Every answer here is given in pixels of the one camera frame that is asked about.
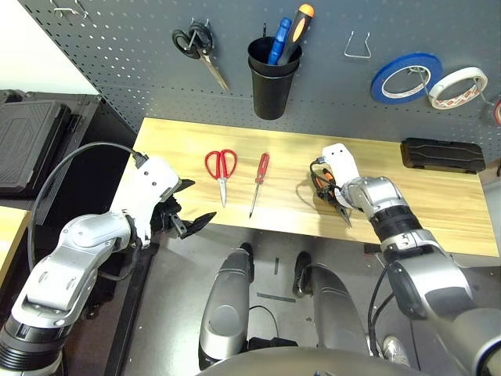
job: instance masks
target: blue tape roll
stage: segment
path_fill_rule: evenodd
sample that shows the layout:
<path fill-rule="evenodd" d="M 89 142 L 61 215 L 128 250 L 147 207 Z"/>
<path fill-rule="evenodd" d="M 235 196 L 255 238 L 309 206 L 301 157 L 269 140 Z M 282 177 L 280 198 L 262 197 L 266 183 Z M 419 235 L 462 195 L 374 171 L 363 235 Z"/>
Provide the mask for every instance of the blue tape roll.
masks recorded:
<path fill-rule="evenodd" d="M 410 67 L 421 67 L 426 70 L 422 73 L 426 87 L 429 90 L 442 78 L 444 70 L 440 60 L 430 53 L 415 52 L 400 56 L 381 68 L 370 84 L 370 93 L 374 100 L 387 104 L 407 103 L 426 95 L 423 84 L 418 84 L 406 92 L 388 92 L 384 84 L 393 75 Z"/>

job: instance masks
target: pegboard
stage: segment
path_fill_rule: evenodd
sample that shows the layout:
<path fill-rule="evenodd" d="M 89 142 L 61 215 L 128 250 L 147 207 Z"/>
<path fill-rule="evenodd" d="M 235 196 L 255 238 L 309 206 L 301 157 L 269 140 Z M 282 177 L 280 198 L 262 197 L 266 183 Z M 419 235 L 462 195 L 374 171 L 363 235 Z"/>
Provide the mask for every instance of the pegboard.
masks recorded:
<path fill-rule="evenodd" d="M 144 117 L 152 117 L 397 142 L 406 137 L 463 141 L 481 145 L 486 161 L 501 154 L 501 127 L 489 120 L 480 97 L 440 111 L 426 98 L 395 106 L 375 102 L 369 93 L 383 65 L 423 51 L 442 61 L 445 74 L 480 67 L 489 79 L 485 96 L 498 98 L 499 0 L 312 0 L 316 15 L 302 42 L 301 65 L 286 113 L 275 121 L 254 114 L 247 46 L 262 36 L 263 23 L 274 34 L 282 17 L 294 18 L 301 1 L 80 0 L 87 19 L 58 19 L 49 0 L 20 2 L 136 131 Z M 56 2 L 74 7 L 74 0 Z M 186 31 L 192 17 L 210 20 L 212 59 L 231 92 L 223 92 L 202 63 L 174 47 L 172 31 Z M 363 52 L 370 32 L 370 60 L 344 56 L 352 31 L 351 53 Z M 401 89 L 409 87 L 404 81 Z"/>

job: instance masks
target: pliers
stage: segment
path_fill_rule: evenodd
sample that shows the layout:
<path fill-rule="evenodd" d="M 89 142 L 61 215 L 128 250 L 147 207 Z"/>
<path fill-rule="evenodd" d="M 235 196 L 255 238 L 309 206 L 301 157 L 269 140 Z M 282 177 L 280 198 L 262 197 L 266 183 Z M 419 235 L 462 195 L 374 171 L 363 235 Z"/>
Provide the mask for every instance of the pliers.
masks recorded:
<path fill-rule="evenodd" d="M 339 214 L 341 218 L 344 219 L 344 221 L 348 224 L 348 226 L 351 227 L 350 216 L 348 215 L 346 208 L 339 203 L 334 193 L 336 180 L 327 168 L 324 168 L 322 172 L 325 176 L 325 179 L 327 179 L 332 184 L 327 184 L 320 180 L 318 176 L 316 176 L 316 174 L 312 174 L 312 181 L 313 185 L 316 188 L 316 195 L 322 200 L 327 201 L 329 204 L 332 204 L 336 208 L 337 214 Z"/>

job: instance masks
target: black cup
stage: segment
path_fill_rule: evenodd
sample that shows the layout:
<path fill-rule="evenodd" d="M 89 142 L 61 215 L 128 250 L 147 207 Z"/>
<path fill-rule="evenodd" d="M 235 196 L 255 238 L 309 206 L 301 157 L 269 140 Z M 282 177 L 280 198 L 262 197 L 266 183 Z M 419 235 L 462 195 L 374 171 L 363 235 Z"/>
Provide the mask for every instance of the black cup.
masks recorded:
<path fill-rule="evenodd" d="M 261 119 L 275 120 L 285 112 L 294 73 L 299 68 L 302 50 L 298 46 L 285 65 L 268 65 L 274 37 L 259 38 L 249 44 L 254 112 Z"/>

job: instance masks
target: wooden tabletop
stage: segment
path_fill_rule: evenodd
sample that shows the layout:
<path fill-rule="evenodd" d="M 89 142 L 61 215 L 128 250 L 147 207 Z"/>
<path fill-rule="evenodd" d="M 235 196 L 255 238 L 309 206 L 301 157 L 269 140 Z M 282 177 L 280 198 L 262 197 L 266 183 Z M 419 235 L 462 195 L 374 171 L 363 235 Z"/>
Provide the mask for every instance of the wooden tabletop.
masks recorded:
<path fill-rule="evenodd" d="M 27 227 L 30 212 L 0 206 L 0 286 Z"/>
<path fill-rule="evenodd" d="M 146 118 L 134 148 L 161 156 L 179 176 L 196 181 L 175 195 L 184 220 L 213 211 L 218 213 L 213 223 L 379 243 L 362 213 L 351 214 L 352 228 L 348 228 L 334 208 L 315 195 L 309 164 L 323 147 L 334 143 L 346 145 L 361 175 L 387 176 L 396 183 L 421 225 L 433 232 L 446 251 L 498 256 L 478 176 L 405 168 L 399 143 Z M 204 167 L 208 152 L 223 149 L 238 154 L 236 171 L 226 185 L 226 208 L 221 205 L 218 183 Z M 249 219 L 254 179 L 264 152 L 270 154 L 269 168 Z M 134 170 L 129 161 L 115 202 L 127 200 Z"/>

